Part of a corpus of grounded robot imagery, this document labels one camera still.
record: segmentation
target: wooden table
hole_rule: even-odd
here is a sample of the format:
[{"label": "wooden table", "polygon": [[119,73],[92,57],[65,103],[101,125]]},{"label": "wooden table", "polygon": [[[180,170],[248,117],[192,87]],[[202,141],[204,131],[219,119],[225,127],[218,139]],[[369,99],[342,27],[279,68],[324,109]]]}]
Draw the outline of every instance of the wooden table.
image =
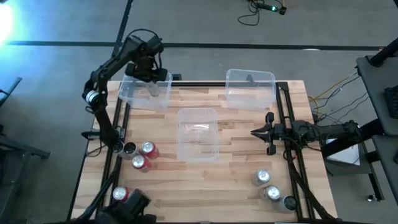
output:
[{"label": "wooden table", "polygon": [[[313,122],[304,82],[288,83],[295,119]],[[119,82],[109,82],[107,110],[111,118],[118,88]],[[130,189],[143,190],[152,199],[146,213],[157,215],[159,222],[295,221],[295,213],[278,213],[270,202],[260,200],[260,187],[254,187],[250,182],[250,176],[256,169],[265,168],[272,174],[270,184],[278,186],[283,195],[292,194],[287,163],[282,158],[283,142],[275,141],[277,154],[267,156],[264,142],[250,135],[250,130],[264,126],[268,111],[275,113],[275,123],[279,123],[276,103],[261,113],[228,109],[224,93],[224,87],[173,87],[166,113],[131,110],[126,142],[142,144],[153,141],[159,147],[161,156],[152,161],[152,170],[145,174],[133,169],[130,161],[124,161],[119,183]],[[218,113],[220,154],[216,162],[186,163],[177,160],[177,112],[181,108],[197,107],[213,108]],[[124,109],[121,111],[119,125]],[[93,141],[88,148],[94,149],[98,145]],[[72,218],[79,216],[97,194],[105,155],[106,150],[98,157],[85,159]],[[321,153],[304,149],[303,156],[312,192],[336,217]],[[301,201],[304,217],[307,217],[305,201],[303,198]]]}]

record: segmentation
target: red soda can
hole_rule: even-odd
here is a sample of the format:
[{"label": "red soda can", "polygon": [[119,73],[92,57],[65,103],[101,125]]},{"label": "red soda can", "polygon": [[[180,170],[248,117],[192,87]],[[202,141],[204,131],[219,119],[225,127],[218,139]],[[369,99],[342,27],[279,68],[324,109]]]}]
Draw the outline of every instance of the red soda can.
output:
[{"label": "red soda can", "polygon": [[148,172],[151,167],[149,160],[142,155],[132,158],[132,166],[141,172]]},{"label": "red soda can", "polygon": [[142,144],[142,153],[150,159],[156,159],[159,157],[159,149],[155,143],[146,141]]},{"label": "red soda can", "polygon": [[113,199],[125,202],[129,198],[129,189],[125,186],[116,187],[112,193]]}]

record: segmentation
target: black clamp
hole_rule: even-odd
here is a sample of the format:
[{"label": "black clamp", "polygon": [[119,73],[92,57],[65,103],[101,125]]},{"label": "black clamp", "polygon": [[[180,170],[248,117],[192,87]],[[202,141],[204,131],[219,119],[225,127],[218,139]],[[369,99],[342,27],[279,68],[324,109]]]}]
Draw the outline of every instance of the black clamp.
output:
[{"label": "black clamp", "polygon": [[274,145],[274,138],[280,138],[284,134],[284,127],[282,124],[276,124],[272,127],[275,117],[273,112],[268,112],[266,115],[266,125],[264,127],[251,131],[251,134],[264,142],[268,142],[267,155],[271,156],[276,153],[276,146]]}]

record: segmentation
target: transparent plastic container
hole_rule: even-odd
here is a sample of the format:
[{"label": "transparent plastic container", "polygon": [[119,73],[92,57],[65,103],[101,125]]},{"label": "transparent plastic container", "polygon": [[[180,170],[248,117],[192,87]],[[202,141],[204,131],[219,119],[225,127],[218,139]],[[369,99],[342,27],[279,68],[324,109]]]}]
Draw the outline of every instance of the transparent plastic container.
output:
[{"label": "transparent plastic container", "polygon": [[275,76],[271,72],[229,69],[225,95],[228,108],[265,110],[276,101]]},{"label": "transparent plastic container", "polygon": [[169,105],[173,76],[167,74],[166,81],[146,83],[125,75],[119,89],[119,98],[130,104],[132,108],[166,111]]},{"label": "transparent plastic container", "polygon": [[212,108],[183,108],[177,116],[177,159],[187,162],[217,160],[217,112]]}]

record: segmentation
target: can top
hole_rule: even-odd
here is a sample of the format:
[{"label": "can top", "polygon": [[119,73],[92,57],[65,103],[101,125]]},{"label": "can top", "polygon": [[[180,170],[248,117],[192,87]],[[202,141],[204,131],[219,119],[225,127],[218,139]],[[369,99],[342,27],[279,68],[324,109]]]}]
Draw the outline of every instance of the can top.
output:
[{"label": "can top", "polygon": [[257,177],[259,178],[259,180],[261,180],[263,182],[267,182],[271,178],[271,175],[268,172],[268,170],[263,169],[263,170],[259,170],[257,172]]},{"label": "can top", "polygon": [[123,150],[123,143],[118,141],[116,144],[112,146],[112,151],[115,153],[119,153]]},{"label": "can top", "polygon": [[152,152],[152,150],[154,150],[153,142],[147,141],[142,144],[142,151],[144,151],[145,153]]},{"label": "can top", "polygon": [[132,158],[132,166],[135,168],[141,168],[145,164],[145,158],[142,155],[135,156]]},{"label": "can top", "polygon": [[123,186],[116,187],[113,190],[113,198],[115,198],[116,200],[124,199],[126,194],[127,194],[127,190]]},{"label": "can top", "polygon": [[293,196],[286,196],[284,200],[284,204],[287,209],[293,211],[297,208],[297,201]]},{"label": "can top", "polygon": [[124,145],[124,152],[128,154],[132,154],[137,149],[136,145],[133,142],[129,142]]},{"label": "can top", "polygon": [[266,187],[266,194],[272,200],[277,200],[280,197],[280,191],[275,185],[269,185]]}]

